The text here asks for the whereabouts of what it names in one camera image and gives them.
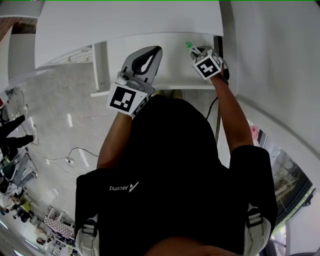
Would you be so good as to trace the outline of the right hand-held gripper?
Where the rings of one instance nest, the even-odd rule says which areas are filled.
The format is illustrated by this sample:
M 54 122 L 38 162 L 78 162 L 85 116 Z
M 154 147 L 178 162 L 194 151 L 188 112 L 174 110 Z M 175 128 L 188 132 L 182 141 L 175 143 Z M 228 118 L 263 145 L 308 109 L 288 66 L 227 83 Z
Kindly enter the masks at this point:
M 190 54 L 192 57 L 191 65 L 204 80 L 218 76 L 227 84 L 229 83 L 228 64 L 211 46 L 198 46 L 195 53 L 200 55 L 197 56 L 193 52 Z

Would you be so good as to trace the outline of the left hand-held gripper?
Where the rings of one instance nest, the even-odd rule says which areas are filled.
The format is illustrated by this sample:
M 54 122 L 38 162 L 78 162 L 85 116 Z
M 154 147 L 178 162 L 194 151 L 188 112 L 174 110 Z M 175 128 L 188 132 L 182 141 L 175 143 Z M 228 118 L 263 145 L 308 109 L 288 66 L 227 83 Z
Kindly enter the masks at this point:
M 117 74 L 116 82 L 110 85 L 106 106 L 134 118 L 156 91 L 152 84 L 162 56 L 163 49 L 158 45 L 130 54 Z

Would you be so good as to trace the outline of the green and white small object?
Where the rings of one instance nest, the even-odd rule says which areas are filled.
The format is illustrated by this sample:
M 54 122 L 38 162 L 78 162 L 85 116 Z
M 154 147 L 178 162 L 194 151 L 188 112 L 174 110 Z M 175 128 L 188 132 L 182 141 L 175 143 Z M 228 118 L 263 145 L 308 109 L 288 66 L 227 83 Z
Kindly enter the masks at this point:
M 199 50 L 191 43 L 191 42 L 185 42 L 186 45 L 186 49 L 190 52 L 190 53 L 194 53 L 197 56 L 199 55 Z

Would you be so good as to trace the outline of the person's left forearm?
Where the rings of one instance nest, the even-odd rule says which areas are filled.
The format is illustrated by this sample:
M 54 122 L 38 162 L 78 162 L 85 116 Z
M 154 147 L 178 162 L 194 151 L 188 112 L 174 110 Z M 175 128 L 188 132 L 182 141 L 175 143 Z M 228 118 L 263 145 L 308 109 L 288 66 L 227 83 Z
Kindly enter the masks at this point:
M 100 149 L 97 169 L 115 168 L 126 148 L 131 133 L 132 117 L 118 112 Z

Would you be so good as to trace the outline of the person's right forearm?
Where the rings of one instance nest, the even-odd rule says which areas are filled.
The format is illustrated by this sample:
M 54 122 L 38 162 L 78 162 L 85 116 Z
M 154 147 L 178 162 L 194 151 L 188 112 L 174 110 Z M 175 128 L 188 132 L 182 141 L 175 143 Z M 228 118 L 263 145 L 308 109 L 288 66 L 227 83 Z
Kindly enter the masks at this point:
M 240 146 L 252 146 L 253 139 L 248 121 L 222 75 L 210 78 L 219 101 L 220 116 L 229 151 Z

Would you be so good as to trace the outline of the white dresser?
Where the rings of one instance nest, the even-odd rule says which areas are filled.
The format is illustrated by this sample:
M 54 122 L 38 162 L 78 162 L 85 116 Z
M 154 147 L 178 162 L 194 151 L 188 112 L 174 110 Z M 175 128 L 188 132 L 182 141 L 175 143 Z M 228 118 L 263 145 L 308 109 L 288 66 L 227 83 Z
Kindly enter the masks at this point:
M 37 21 L 35 67 L 56 65 L 92 47 L 95 96 L 107 95 L 110 40 L 145 34 L 222 36 L 217 1 L 46 1 Z

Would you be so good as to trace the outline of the pink toy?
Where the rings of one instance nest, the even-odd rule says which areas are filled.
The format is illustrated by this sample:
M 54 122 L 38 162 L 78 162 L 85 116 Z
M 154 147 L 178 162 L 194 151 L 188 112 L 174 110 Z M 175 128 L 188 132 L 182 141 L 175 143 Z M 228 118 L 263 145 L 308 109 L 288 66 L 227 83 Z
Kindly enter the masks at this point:
M 250 125 L 249 127 L 254 146 L 260 147 L 260 143 L 258 141 L 260 129 L 256 125 Z

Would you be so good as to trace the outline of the person's black shirt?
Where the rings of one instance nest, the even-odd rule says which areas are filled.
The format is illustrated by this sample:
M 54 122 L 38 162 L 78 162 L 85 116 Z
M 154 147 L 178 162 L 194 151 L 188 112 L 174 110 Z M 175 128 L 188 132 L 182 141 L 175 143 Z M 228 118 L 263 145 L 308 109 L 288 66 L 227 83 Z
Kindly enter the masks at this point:
M 118 165 L 77 178 L 74 235 L 94 220 L 101 256 L 143 256 L 168 238 L 256 256 L 277 214 L 265 149 L 239 146 L 225 167 L 206 118 L 156 95 L 133 119 Z

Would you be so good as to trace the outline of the black framed window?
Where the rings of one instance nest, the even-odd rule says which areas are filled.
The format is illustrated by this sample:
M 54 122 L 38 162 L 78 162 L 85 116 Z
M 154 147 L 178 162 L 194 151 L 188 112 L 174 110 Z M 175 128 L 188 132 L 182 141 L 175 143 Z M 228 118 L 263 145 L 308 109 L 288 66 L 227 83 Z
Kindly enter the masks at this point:
M 278 226 L 294 212 L 313 184 L 282 148 L 274 150 L 270 160 L 278 207 L 275 224 Z

